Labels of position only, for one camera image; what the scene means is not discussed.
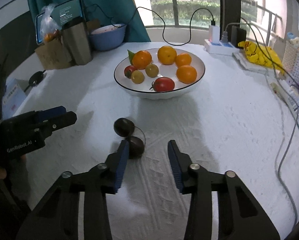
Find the person's left hand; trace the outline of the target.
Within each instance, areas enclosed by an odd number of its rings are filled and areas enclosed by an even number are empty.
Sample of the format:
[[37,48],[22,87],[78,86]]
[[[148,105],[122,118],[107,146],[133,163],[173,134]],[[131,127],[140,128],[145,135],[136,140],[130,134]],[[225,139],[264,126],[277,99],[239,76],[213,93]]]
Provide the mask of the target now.
[[14,175],[17,172],[21,171],[22,168],[26,165],[26,155],[16,157],[10,161],[7,161],[6,164],[0,166],[0,179],[5,179],[7,175]]

